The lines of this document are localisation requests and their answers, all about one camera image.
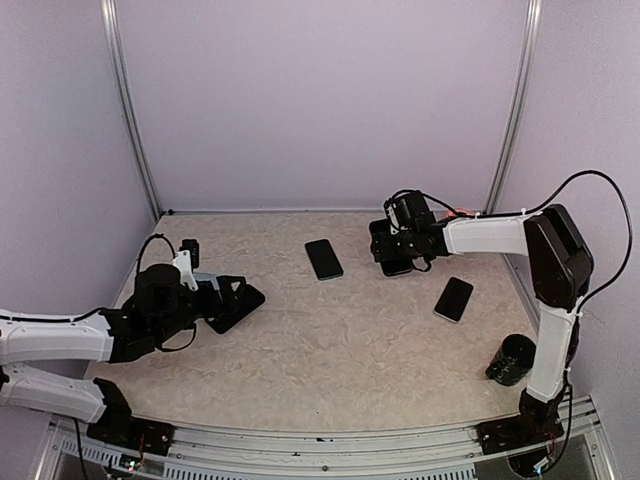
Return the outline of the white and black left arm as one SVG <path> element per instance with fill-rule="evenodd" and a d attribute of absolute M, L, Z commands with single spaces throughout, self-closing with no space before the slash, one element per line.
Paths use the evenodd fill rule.
<path fill-rule="evenodd" d="M 242 276 L 195 273 L 155 264 L 135 276 L 133 294 L 117 309 L 97 308 L 76 318 L 1 313 L 1 404 L 100 424 L 121 445 L 140 424 L 114 382 L 78 380 L 35 368 L 45 360 L 131 363 L 169 352 L 175 335 L 204 321 L 224 334 L 265 302 Z"/>

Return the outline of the black phone case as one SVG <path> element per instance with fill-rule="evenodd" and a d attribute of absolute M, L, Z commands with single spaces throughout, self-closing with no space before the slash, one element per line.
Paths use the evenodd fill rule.
<path fill-rule="evenodd" d="M 406 258 L 386 260 L 381 262 L 380 266 L 383 274 L 387 277 L 411 273 L 414 270 L 413 262 Z"/>
<path fill-rule="evenodd" d="M 262 306 L 264 302 L 264 295 L 250 296 L 247 299 L 243 299 L 239 307 L 230 313 L 223 313 L 215 318 L 206 319 L 205 323 L 217 334 L 224 335 L 235 327 L 241 320 Z"/>

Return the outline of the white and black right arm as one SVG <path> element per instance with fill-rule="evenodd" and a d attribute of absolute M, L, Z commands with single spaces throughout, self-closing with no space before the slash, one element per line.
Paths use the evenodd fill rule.
<path fill-rule="evenodd" d="M 567 209 L 560 204 L 517 213 L 452 211 L 438 219 L 419 190 L 402 190 L 369 224 L 370 251 L 387 268 L 398 262 L 464 254 L 510 254 L 528 259 L 539 307 L 538 344 L 526 387 L 548 403 L 567 384 L 594 259 Z"/>

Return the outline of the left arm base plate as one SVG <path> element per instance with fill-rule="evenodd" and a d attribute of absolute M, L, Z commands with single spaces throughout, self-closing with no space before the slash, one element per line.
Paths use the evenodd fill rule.
<path fill-rule="evenodd" d="M 103 395 L 105 410 L 97 420 L 88 423 L 89 438 L 142 454 L 168 455 L 175 432 L 173 425 L 135 417 L 114 382 L 95 378 L 93 383 Z"/>

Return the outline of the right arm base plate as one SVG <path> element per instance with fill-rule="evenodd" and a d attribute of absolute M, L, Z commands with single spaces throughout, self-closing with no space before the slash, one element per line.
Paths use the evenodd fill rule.
<path fill-rule="evenodd" d="M 476 431 L 483 454 L 505 452 L 561 437 L 564 428 L 558 408 L 565 391 L 563 388 L 550 401 L 543 402 L 523 390 L 516 415 L 479 423 Z"/>

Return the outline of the green-edged black smartphone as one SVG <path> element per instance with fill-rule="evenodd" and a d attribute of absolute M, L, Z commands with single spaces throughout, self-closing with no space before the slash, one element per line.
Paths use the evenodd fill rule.
<path fill-rule="evenodd" d="M 307 242 L 304 245 L 316 278 L 320 281 L 339 278 L 344 270 L 328 239 Z"/>

